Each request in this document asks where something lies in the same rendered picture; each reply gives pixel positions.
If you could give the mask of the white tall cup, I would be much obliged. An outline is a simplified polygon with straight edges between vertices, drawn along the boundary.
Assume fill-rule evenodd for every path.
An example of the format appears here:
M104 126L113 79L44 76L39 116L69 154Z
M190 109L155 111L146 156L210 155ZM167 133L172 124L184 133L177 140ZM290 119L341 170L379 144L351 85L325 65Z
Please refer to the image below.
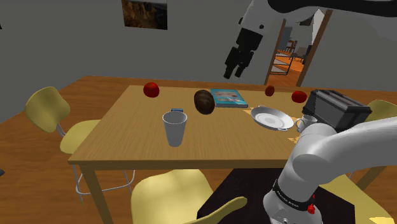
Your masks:
M180 146L185 132L187 115L181 111L169 111L163 115L162 120L169 146Z

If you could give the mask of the white mug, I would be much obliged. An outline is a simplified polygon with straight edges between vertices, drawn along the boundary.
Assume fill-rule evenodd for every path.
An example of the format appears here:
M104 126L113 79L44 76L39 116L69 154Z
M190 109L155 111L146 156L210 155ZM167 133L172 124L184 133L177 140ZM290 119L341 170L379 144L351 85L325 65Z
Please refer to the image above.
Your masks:
M310 116L310 115L303 115L301 118L298 118L295 121L295 126L296 126L296 130L299 133L302 133L308 126L317 123L318 119L315 118L314 116Z

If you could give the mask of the wooden door frame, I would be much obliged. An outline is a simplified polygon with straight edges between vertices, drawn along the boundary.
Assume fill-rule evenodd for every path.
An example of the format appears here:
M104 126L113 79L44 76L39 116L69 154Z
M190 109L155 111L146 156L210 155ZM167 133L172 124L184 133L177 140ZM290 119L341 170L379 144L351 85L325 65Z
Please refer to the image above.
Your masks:
M308 54L308 56L307 56L307 58L305 60L305 65L303 66L302 72L300 73L300 75L299 75L299 77L297 79L297 82L296 82L296 85L295 85L296 87L301 87L302 86L303 80L304 80L304 78L305 78L305 76L307 74L307 71L309 69L310 63L312 62L312 59L313 59L313 57L314 57L314 55L316 53L316 50L317 50L317 48L319 46L319 43L321 42L321 38L323 37L324 31L326 29L326 26L328 25L328 22L330 20L330 17L332 15L332 13L333 13L333 10L326 10L326 13L324 15L323 21L321 22L321 25L319 26L319 30L317 32L316 38L314 39L314 43L313 43L313 45L312 45L312 47L311 47L311 49L309 51L309 54ZM285 25L286 25L286 20L284 19L282 21L281 29L279 31L279 36L277 38L277 41L276 41L276 44L275 44L275 48L274 48L274 52L273 52L272 58L270 60L270 66L269 66L269 69L267 71L267 75L266 75L266 78L265 78L265 81L264 81L264 85L267 85L268 79L269 79L270 75L272 74L271 69L272 69L272 66L273 66L275 55L277 53L277 47L278 47L279 42L281 40L282 32L283 32L283 29L284 29Z

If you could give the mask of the yellow chair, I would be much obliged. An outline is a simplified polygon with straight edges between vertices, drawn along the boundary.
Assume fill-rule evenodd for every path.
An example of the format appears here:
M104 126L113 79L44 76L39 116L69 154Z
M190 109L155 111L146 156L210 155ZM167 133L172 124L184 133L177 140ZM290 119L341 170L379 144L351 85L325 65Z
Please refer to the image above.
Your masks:
M368 115L365 122L371 122L374 120L381 120L385 118L397 116L397 105L376 99L368 104L372 112Z
M320 187L354 205L356 224L395 224L391 215L345 174Z
M64 131L60 121L71 111L70 105L55 87L45 87L32 94L24 107L27 118L44 132L57 132L62 138L60 150L72 155L99 123L98 120L85 120Z
M247 198L236 197L212 213L197 212L213 191L198 169L175 169L138 182L130 198L133 224L218 224L244 207Z

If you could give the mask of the brown wall picture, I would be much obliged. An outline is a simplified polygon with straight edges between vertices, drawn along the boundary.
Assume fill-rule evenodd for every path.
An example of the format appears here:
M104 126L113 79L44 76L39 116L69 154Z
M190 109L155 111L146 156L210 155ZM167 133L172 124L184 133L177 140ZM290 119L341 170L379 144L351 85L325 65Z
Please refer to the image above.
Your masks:
M121 0L125 27L167 30L167 0Z

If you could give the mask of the red apple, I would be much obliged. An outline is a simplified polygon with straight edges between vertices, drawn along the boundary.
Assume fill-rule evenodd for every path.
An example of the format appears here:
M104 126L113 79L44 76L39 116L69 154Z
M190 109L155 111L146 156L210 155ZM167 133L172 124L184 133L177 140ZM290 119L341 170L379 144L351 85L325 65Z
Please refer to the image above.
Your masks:
M144 92L145 96L155 98L159 95L160 89L156 83L149 82L144 85L143 92Z
M303 103L307 100L307 94L297 90L291 94L291 100L295 103Z

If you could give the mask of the dark brown oval fruit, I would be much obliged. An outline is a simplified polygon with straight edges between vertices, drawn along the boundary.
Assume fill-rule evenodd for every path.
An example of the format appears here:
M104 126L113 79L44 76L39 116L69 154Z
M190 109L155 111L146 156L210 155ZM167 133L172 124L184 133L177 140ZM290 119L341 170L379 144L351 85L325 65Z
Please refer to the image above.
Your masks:
M207 90L199 90L195 92L193 100L195 108L199 113L209 115L214 111L215 101L212 94Z

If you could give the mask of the blue book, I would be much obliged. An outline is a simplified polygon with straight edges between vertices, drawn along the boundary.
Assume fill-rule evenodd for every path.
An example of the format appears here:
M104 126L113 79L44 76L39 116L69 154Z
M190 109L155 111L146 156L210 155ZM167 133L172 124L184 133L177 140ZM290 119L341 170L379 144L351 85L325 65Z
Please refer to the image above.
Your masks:
M247 108L247 102L234 89L210 89L215 106L219 108Z

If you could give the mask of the wooden dining table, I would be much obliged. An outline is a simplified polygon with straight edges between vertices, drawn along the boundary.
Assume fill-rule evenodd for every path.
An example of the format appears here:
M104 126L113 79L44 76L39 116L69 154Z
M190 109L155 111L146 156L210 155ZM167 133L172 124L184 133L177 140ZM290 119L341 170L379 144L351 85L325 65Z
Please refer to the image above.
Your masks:
M268 130L246 109L216 108L200 114L194 88L162 87L156 98L129 86L69 158L84 175L103 224L113 224L96 172L282 168L294 147L295 129ZM162 121L172 108L187 115L183 141L169 146Z

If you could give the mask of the black toaster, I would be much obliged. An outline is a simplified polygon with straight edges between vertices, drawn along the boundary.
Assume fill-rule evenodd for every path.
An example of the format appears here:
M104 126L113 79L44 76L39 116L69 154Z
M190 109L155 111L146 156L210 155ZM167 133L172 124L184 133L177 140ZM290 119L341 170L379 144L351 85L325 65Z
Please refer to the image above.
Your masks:
M335 90L316 89L310 93L302 113L332 126L336 132L342 132L363 123L372 110Z

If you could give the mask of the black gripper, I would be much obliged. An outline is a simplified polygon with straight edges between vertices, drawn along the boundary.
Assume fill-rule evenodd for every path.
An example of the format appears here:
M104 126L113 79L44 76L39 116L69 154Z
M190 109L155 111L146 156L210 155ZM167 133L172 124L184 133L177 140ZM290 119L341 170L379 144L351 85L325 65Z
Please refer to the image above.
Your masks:
M240 78L245 68L247 68L261 43L263 36L257 32L242 28L236 40L238 48L232 47L228 57L226 58L226 70L223 75L224 78L229 79L233 70L237 66L235 76Z

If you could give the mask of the dark robot stand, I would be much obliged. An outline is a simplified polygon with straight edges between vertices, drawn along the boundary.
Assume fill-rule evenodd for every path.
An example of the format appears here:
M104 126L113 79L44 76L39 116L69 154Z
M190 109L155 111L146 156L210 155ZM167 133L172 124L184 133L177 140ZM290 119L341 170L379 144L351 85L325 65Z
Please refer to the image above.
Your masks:
M263 208L263 197L279 177L281 168L233 169L197 211L202 218L236 197L247 198L247 204L225 216L218 224L271 224ZM318 187L314 192L316 209L323 224L358 224L354 205Z

